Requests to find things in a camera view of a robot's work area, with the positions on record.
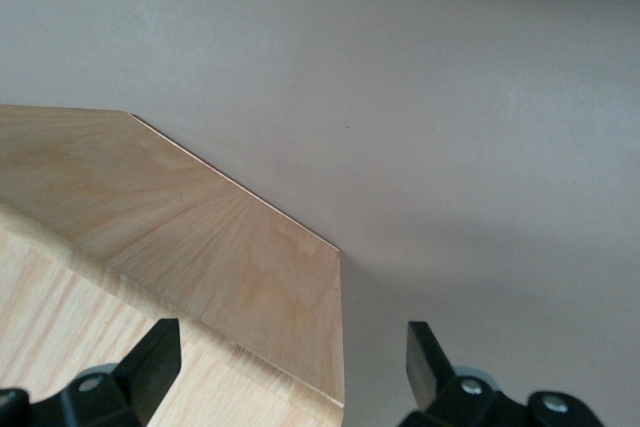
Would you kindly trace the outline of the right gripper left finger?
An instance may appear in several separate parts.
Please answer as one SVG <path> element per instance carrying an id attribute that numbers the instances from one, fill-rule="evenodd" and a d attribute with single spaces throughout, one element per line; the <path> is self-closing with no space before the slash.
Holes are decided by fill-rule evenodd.
<path id="1" fill-rule="evenodd" d="M 92 368 L 44 400 L 32 402 L 22 388 L 3 388 L 1 424 L 146 426 L 181 367 L 179 320 L 163 318 L 113 369 Z"/>

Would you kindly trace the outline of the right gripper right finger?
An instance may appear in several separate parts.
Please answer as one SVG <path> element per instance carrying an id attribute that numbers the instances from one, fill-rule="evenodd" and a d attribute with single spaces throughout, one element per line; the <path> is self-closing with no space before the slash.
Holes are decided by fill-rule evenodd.
<path id="1" fill-rule="evenodd" d="M 520 404 L 477 375 L 458 374 L 426 322 L 407 326 L 406 373 L 417 409 L 403 426 L 599 426 L 580 399 L 536 391 Z"/>

